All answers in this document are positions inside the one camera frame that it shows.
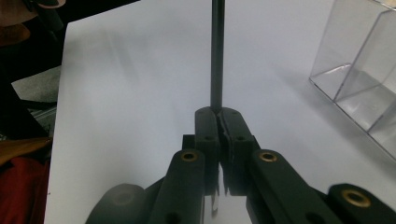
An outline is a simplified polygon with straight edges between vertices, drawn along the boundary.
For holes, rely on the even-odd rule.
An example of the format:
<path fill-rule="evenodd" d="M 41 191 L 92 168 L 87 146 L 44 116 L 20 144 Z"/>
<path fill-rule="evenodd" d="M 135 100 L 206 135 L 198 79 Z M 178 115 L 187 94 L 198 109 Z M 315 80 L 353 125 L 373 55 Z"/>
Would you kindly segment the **red cloth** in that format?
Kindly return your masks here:
<path fill-rule="evenodd" d="M 14 158 L 0 167 L 0 224 L 44 224 L 50 163 Z"/>

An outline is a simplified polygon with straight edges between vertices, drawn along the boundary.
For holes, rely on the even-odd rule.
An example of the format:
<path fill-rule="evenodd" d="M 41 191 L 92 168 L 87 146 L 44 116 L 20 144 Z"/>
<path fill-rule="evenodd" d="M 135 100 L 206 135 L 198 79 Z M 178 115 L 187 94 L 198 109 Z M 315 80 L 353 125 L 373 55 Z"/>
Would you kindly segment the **thin black makeup brush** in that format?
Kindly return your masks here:
<path fill-rule="evenodd" d="M 225 0 L 212 0 L 210 107 L 222 109 Z"/>

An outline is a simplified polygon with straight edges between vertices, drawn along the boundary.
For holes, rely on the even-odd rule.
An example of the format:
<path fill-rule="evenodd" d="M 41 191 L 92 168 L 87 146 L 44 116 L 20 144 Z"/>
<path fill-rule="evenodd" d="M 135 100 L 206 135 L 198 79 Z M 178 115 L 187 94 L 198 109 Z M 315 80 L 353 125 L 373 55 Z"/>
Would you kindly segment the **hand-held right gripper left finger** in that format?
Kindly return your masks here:
<path fill-rule="evenodd" d="M 195 134 L 184 134 L 182 149 L 196 149 L 205 155 L 205 194 L 215 194 L 219 185 L 219 133 L 217 116 L 210 107 L 194 115 Z"/>

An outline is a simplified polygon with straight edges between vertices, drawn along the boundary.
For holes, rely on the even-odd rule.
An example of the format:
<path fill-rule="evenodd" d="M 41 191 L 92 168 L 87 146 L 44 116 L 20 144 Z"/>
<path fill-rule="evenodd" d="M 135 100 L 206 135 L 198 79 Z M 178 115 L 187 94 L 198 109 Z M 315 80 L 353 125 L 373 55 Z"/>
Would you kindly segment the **brown cloth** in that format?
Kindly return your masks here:
<path fill-rule="evenodd" d="M 50 137 L 0 141 L 0 166 L 18 157 L 43 160 L 50 154 L 51 147 Z"/>

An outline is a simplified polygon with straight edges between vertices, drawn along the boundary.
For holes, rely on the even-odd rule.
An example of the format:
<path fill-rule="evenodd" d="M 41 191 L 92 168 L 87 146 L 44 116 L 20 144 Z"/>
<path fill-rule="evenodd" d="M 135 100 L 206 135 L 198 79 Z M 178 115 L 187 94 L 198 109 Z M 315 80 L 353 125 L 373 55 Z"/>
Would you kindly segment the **clear acrylic organizer box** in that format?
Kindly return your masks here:
<path fill-rule="evenodd" d="M 396 161 L 396 0 L 334 0 L 309 80 Z"/>

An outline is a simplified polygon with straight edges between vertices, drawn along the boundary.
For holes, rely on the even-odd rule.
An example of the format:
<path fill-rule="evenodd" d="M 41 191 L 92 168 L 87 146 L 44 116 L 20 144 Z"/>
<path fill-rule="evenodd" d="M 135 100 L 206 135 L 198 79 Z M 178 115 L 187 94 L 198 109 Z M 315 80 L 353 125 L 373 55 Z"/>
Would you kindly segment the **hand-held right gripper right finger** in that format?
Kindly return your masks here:
<path fill-rule="evenodd" d="M 245 196 L 250 182 L 250 156 L 260 147 L 240 112 L 224 107 L 218 118 L 224 187 L 233 196 Z"/>

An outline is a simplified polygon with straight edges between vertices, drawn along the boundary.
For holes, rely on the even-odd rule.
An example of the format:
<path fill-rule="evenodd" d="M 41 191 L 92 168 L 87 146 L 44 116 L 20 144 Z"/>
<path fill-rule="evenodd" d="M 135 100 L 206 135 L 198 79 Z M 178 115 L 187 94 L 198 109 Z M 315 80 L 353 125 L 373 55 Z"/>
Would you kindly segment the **aluminium frame rail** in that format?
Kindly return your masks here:
<path fill-rule="evenodd" d="M 44 128 L 45 131 L 50 132 L 55 126 L 57 107 L 53 106 L 44 110 L 32 110 L 31 115 Z"/>

